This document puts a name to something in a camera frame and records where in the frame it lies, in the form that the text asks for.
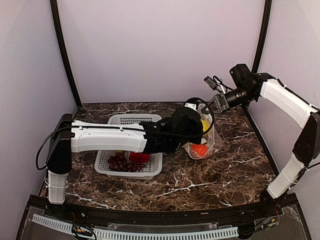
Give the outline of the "left black frame post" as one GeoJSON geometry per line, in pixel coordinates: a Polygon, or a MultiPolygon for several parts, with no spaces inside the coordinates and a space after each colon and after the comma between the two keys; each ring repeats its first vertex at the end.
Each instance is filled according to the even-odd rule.
{"type": "Polygon", "coordinates": [[[56,39],[57,39],[64,71],[65,71],[65,74],[67,77],[68,85],[69,85],[71,93],[72,93],[73,100],[75,102],[76,107],[79,109],[82,106],[82,101],[81,101],[81,98],[80,98],[80,95],[79,95],[79,92],[78,92],[78,89],[76,86],[75,78],[73,76],[71,64],[69,61],[69,56],[67,53],[67,48],[66,48],[66,43],[64,40],[64,34],[63,34],[60,13],[59,13],[59,8],[58,8],[58,1],[57,0],[50,0],[49,2],[50,2],[51,15],[52,15],[52,20],[53,20],[55,35],[56,35],[56,39]]]}

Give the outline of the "orange pumpkin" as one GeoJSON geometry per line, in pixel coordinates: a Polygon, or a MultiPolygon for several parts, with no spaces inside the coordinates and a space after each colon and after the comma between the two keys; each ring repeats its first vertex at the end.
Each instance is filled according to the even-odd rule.
{"type": "Polygon", "coordinates": [[[192,144],[191,152],[196,157],[203,157],[208,151],[208,147],[205,144],[192,144]]]}

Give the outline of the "right black frame post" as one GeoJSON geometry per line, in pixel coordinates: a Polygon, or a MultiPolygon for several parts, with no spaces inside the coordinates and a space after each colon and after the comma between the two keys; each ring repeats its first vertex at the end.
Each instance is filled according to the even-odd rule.
{"type": "Polygon", "coordinates": [[[267,38],[267,33],[268,33],[268,26],[269,26],[269,22],[270,22],[271,11],[272,11],[272,2],[273,2],[272,0],[265,0],[264,1],[261,26],[260,26],[257,46],[256,46],[256,50],[255,50],[255,55],[254,55],[254,59],[253,59],[253,64],[251,67],[252,73],[258,72],[259,66],[261,63],[261,59],[262,59],[262,55],[263,55],[263,51],[264,51],[264,47],[265,47],[265,42],[266,42],[266,38],[267,38]]]}

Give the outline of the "dark red grape bunch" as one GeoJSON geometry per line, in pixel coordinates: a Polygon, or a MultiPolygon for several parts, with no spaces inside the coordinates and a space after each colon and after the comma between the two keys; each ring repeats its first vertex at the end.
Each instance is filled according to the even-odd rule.
{"type": "Polygon", "coordinates": [[[121,152],[117,152],[114,156],[110,156],[107,163],[109,170],[115,172],[140,172],[146,167],[142,162],[130,161],[121,152]]]}

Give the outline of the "white plastic basket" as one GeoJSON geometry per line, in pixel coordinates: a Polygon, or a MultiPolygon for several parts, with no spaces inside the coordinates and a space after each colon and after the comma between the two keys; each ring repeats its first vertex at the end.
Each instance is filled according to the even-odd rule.
{"type": "MultiPolygon", "coordinates": [[[[141,122],[157,122],[162,117],[158,114],[133,113],[116,114],[108,120],[109,125],[131,125],[141,122]]],[[[99,174],[111,178],[151,180],[162,170],[161,153],[142,156],[130,151],[100,150],[97,153],[94,168],[99,174]]]]}

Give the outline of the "clear zip top bag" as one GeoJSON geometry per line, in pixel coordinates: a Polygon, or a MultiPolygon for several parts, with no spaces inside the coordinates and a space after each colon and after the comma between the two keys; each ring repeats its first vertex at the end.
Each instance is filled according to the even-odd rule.
{"type": "MultiPolygon", "coordinates": [[[[200,103],[198,105],[197,112],[200,114],[201,120],[207,120],[207,121],[210,121],[212,123],[213,119],[212,119],[211,114],[210,113],[202,113],[202,109],[204,107],[205,107],[205,105],[203,103],[200,103]]],[[[209,135],[207,137],[202,137],[202,139],[201,139],[201,144],[205,144],[207,146],[207,152],[203,157],[196,157],[192,153],[192,151],[191,151],[192,144],[194,144],[194,143],[190,143],[190,142],[186,143],[183,146],[184,150],[188,153],[188,155],[192,159],[194,159],[194,160],[203,160],[203,159],[206,159],[206,158],[210,157],[212,154],[218,152],[219,150],[221,150],[222,146],[223,146],[223,141],[222,141],[221,137],[219,136],[219,134],[217,133],[217,131],[216,131],[215,127],[214,127],[212,135],[209,135]]]]}

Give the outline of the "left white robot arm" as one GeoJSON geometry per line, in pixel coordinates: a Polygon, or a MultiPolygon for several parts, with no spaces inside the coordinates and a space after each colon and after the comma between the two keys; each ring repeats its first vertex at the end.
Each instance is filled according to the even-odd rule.
{"type": "Polygon", "coordinates": [[[188,107],[177,108],[170,117],[158,121],[132,124],[99,124],[73,120],[64,114],[54,131],[42,142],[36,153],[49,144],[47,160],[41,171],[47,170],[48,201],[60,218],[71,213],[65,203],[68,174],[72,170],[72,154],[87,151],[126,151],[139,154],[172,154],[186,143],[200,144],[203,135],[200,114],[188,107]]]}

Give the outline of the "black front rail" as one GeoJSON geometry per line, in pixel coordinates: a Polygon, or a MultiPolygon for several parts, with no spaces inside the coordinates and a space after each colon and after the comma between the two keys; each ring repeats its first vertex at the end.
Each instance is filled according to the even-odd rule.
{"type": "Polygon", "coordinates": [[[252,225],[255,220],[277,215],[275,210],[270,210],[268,214],[261,215],[261,211],[258,210],[260,204],[257,202],[206,210],[147,212],[112,210],[72,203],[50,205],[44,197],[30,195],[27,206],[44,210],[45,214],[61,220],[75,220],[77,224],[88,226],[107,226],[110,223],[160,226],[204,224],[209,222],[217,222],[220,225],[245,226],[252,225]]]}

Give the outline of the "red bell pepper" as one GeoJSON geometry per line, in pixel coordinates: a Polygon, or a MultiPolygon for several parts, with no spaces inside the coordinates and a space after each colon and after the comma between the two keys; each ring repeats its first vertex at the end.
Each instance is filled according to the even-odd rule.
{"type": "Polygon", "coordinates": [[[150,160],[150,154],[131,152],[128,159],[131,162],[147,163],[150,160]]]}

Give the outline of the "yellow bell pepper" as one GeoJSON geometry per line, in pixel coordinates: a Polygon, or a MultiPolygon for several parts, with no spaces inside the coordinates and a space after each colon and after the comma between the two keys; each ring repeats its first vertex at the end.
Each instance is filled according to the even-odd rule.
{"type": "MultiPolygon", "coordinates": [[[[207,121],[207,120],[204,120],[204,119],[202,119],[201,122],[202,122],[202,126],[203,126],[203,132],[206,132],[209,129],[209,127],[211,125],[211,122],[207,121]]],[[[206,134],[203,134],[202,136],[203,137],[208,137],[209,135],[212,135],[213,134],[213,130],[214,130],[214,126],[212,126],[210,131],[208,131],[206,134]]]]}

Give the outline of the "black frame post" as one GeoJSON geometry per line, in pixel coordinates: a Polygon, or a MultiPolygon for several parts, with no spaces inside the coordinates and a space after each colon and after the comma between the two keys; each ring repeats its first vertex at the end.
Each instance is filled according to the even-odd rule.
{"type": "Polygon", "coordinates": [[[69,56],[67,53],[67,48],[66,48],[66,43],[64,40],[64,34],[63,34],[60,13],[59,13],[59,8],[58,8],[58,1],[57,0],[50,0],[49,2],[50,2],[51,15],[52,15],[52,20],[53,20],[55,35],[56,35],[56,39],[57,39],[64,71],[65,71],[65,74],[67,77],[68,85],[69,85],[71,93],[72,93],[73,100],[75,102],[76,107],[79,109],[82,106],[82,101],[81,101],[81,98],[80,98],[80,95],[79,95],[79,92],[78,92],[78,89],[76,86],[75,78],[73,76],[71,64],[69,61],[69,56]]]}
{"type": "Polygon", "coordinates": [[[262,59],[262,55],[263,55],[263,51],[264,51],[264,47],[265,47],[265,42],[266,42],[266,38],[267,38],[267,33],[268,33],[268,26],[269,26],[269,22],[270,22],[271,11],[272,11],[272,2],[273,2],[272,0],[265,0],[264,1],[261,26],[260,26],[257,46],[256,46],[256,50],[255,50],[255,55],[254,55],[254,59],[253,59],[253,64],[251,67],[252,73],[258,72],[259,66],[261,63],[261,59],[262,59]]]}

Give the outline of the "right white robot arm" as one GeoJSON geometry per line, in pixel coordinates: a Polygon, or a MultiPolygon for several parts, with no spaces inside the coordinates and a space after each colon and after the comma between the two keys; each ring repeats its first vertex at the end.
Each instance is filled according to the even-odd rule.
{"type": "Polygon", "coordinates": [[[223,113],[263,98],[280,108],[301,128],[288,163],[266,189],[268,197],[255,205],[255,213],[260,217],[266,217],[275,208],[272,199],[278,199],[292,185],[297,184],[305,171],[313,167],[312,161],[320,154],[320,110],[302,100],[279,79],[267,73],[238,75],[232,71],[231,74],[236,88],[220,89],[208,103],[210,110],[223,113]]]}

